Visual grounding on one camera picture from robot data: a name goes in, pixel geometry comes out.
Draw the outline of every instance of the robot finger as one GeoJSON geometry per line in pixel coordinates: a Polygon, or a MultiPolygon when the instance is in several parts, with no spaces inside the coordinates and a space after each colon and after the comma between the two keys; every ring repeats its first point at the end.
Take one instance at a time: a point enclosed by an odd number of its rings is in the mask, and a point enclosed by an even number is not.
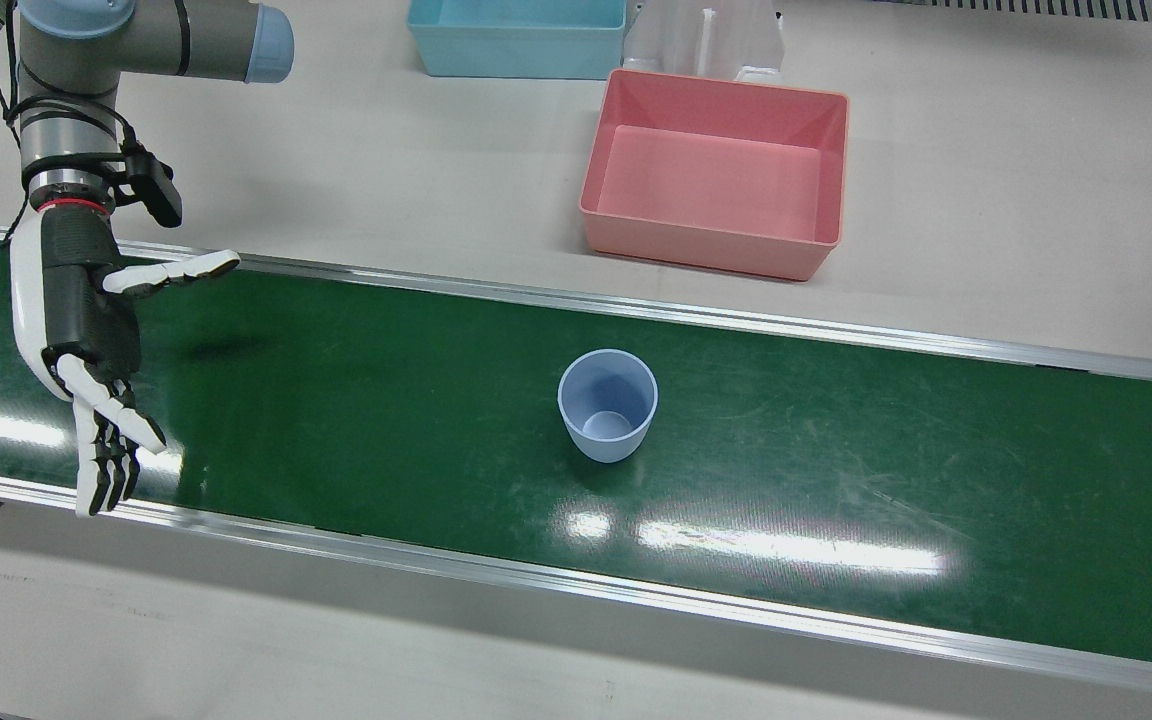
{"type": "MultiPolygon", "coordinates": [[[[114,392],[118,400],[127,407],[136,407],[136,393],[132,393],[130,382],[114,381],[114,392]]],[[[114,503],[127,500],[136,491],[136,480],[141,478],[141,461],[136,458],[136,450],[139,448],[136,442],[126,434],[119,433],[115,438],[116,449],[114,450],[114,462],[116,473],[124,479],[122,487],[115,486],[109,493],[109,509],[114,509],[114,503]]]]}
{"type": "Polygon", "coordinates": [[[101,288],[115,295],[146,297],[169,285],[185,285],[196,279],[217,278],[238,266],[237,252],[221,250],[198,255],[197,258],[160,263],[157,265],[132,265],[105,275],[101,288]]]}
{"type": "Polygon", "coordinates": [[[154,420],[137,414],[134,407],[124,406],[109,386],[92,377],[88,364],[77,355],[61,355],[56,359],[56,376],[65,382],[65,388],[73,393],[74,401],[77,402],[81,397],[137,445],[150,452],[164,452],[168,447],[162,430],[154,420]]]}
{"type": "Polygon", "coordinates": [[[127,484],[123,486],[123,500],[132,497],[136,492],[136,480],[141,479],[141,461],[136,458],[138,445],[132,439],[123,435],[123,473],[127,473],[127,484]]]}
{"type": "Polygon", "coordinates": [[[74,445],[78,448],[78,495],[74,511],[83,516],[96,515],[109,494],[109,473],[103,455],[104,430],[97,423],[91,406],[74,399],[74,445]]]}
{"type": "Polygon", "coordinates": [[[108,448],[109,460],[106,460],[106,471],[109,473],[109,497],[105,501],[105,510],[113,510],[119,500],[123,500],[127,488],[127,465],[124,456],[127,448],[123,446],[123,434],[118,432],[118,425],[109,423],[105,433],[105,447],[108,448]]]}

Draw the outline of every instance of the robotic arm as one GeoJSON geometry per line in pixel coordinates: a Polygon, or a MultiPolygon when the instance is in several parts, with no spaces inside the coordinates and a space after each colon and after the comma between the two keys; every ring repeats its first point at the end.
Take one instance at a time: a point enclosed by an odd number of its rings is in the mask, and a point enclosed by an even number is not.
{"type": "Polygon", "coordinates": [[[20,174],[33,210],[12,242],[12,316],[22,359],[73,403],[78,515],[131,497],[136,450],[166,447],[137,410],[132,301],[229,272],[233,251],[129,266],[111,214],[142,202],[182,222],[173,172],[114,109],[122,73],[279,82],[291,71],[291,24],[247,0],[20,0],[20,174]]]}

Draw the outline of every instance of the plastic cup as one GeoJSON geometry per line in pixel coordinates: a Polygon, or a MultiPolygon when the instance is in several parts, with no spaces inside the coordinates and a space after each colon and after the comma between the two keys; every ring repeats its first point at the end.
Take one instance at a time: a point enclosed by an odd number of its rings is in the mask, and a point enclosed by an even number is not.
{"type": "Polygon", "coordinates": [[[593,350],[558,381],[567,433],[590,460],[617,462],[643,445],[660,392],[652,370],[623,350],[593,350]]]}

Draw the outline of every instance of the white robotic hand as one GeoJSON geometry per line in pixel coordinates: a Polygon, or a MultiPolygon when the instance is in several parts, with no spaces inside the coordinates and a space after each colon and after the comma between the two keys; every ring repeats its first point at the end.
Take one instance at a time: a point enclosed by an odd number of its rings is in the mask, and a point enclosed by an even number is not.
{"type": "Polygon", "coordinates": [[[131,297],[236,268],[238,255],[127,266],[101,205],[41,205],[12,242],[12,319],[20,357],[52,395],[73,403],[78,446],[78,515],[113,510],[136,488],[138,447],[166,448],[136,409],[141,327],[131,297]]]}

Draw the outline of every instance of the red ring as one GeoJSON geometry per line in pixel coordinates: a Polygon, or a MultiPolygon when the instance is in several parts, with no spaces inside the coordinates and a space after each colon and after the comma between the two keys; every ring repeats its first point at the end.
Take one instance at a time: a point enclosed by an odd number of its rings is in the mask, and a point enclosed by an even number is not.
{"type": "Polygon", "coordinates": [[[51,209],[52,205],[83,205],[86,206],[86,209],[100,210],[103,215],[109,214],[109,211],[106,210],[104,205],[99,204],[99,202],[83,200],[82,197],[58,197],[58,199],[47,200],[44,202],[44,204],[38,205],[38,211],[41,213],[44,210],[51,209]]]}

